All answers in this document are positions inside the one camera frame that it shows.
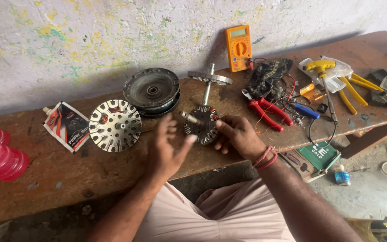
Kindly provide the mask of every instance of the man's right hand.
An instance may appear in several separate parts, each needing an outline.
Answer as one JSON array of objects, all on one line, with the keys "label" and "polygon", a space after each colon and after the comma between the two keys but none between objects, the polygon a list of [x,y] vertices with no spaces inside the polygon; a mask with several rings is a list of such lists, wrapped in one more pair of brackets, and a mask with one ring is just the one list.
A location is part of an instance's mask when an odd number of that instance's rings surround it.
[{"label": "man's right hand", "polygon": [[229,147],[232,145],[246,160],[255,162],[267,149],[247,118],[226,115],[221,120],[216,121],[216,128],[222,135],[216,142],[215,149],[221,149],[223,154],[228,153]]}]

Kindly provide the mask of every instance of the concrete floor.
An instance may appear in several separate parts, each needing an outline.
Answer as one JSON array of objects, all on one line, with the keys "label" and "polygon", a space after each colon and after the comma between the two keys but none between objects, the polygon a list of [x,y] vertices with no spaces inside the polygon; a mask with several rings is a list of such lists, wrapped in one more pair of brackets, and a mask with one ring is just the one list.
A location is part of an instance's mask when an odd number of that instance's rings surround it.
[{"label": "concrete floor", "polygon": [[[345,137],[335,139],[339,149],[349,144]],[[387,216],[387,176],[380,166],[387,161],[387,141],[352,159],[340,159],[350,172],[352,185],[335,184],[333,170],[312,183],[311,187],[325,198],[343,217],[383,219]],[[209,171],[170,181],[185,196],[195,202],[208,189],[248,181],[257,176],[250,162],[226,167],[220,172]],[[121,195],[60,207],[38,214],[0,223],[0,242],[11,241],[82,241],[86,233],[115,204]]]}]

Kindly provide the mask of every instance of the yellow multimeter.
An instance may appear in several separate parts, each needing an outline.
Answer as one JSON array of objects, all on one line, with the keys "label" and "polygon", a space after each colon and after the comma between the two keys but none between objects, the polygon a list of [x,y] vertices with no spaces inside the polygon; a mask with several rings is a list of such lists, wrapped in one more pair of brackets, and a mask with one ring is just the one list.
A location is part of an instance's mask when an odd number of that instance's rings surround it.
[{"label": "yellow multimeter", "polygon": [[232,72],[250,69],[249,58],[252,57],[249,25],[229,28],[226,33],[229,68]]}]

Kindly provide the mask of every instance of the red pliers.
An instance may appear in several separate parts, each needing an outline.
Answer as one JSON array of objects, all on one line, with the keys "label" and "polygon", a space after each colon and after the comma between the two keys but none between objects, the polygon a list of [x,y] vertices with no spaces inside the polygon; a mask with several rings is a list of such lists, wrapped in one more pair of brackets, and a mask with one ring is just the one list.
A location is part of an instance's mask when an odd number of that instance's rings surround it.
[{"label": "red pliers", "polygon": [[262,120],[264,120],[264,122],[266,124],[270,125],[274,130],[282,132],[283,131],[283,127],[278,125],[273,120],[271,120],[270,117],[268,117],[265,114],[264,110],[261,107],[263,107],[267,111],[271,111],[271,112],[277,114],[280,118],[282,118],[282,120],[288,126],[292,126],[294,124],[292,119],[289,118],[289,116],[286,115],[285,112],[283,112],[280,108],[278,108],[277,106],[275,106],[271,102],[266,101],[265,98],[261,97],[261,98],[258,98],[258,99],[254,99],[254,98],[252,98],[250,96],[249,92],[246,89],[241,90],[241,92],[243,93],[244,96],[246,96],[250,100],[249,108],[255,110],[255,112],[258,114],[258,116]]}]

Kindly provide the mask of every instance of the yellow pliers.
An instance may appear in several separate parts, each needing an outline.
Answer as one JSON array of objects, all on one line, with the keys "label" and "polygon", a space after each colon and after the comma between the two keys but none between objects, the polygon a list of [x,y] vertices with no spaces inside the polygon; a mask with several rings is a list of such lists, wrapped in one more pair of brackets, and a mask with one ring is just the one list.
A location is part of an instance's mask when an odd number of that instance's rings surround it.
[{"label": "yellow pliers", "polygon": [[[346,84],[346,87],[347,89],[349,90],[349,92],[353,95],[353,97],[355,97],[355,99],[362,105],[362,106],[368,106],[368,103],[361,97],[359,96],[359,94],[355,91],[355,89],[353,88],[353,86],[349,83],[349,81],[347,80],[346,77],[341,77],[341,78],[338,78],[340,79],[342,82],[344,82]],[[363,86],[367,89],[370,89],[370,90],[380,90],[380,91],[383,91],[383,89],[381,89],[379,86],[371,83],[370,81],[367,81],[365,79],[363,79],[362,77],[358,76],[357,74],[355,73],[352,73],[352,78],[349,79],[352,83],[354,84],[357,84],[357,85],[360,85],[360,86]],[[340,94],[340,97],[341,99],[343,100],[344,104],[349,108],[349,110],[352,112],[352,114],[356,114],[357,111],[356,109],[352,106],[352,104],[349,102],[349,100],[347,100],[347,97],[346,95],[344,94],[344,91],[343,90],[339,90],[338,93]]]}]

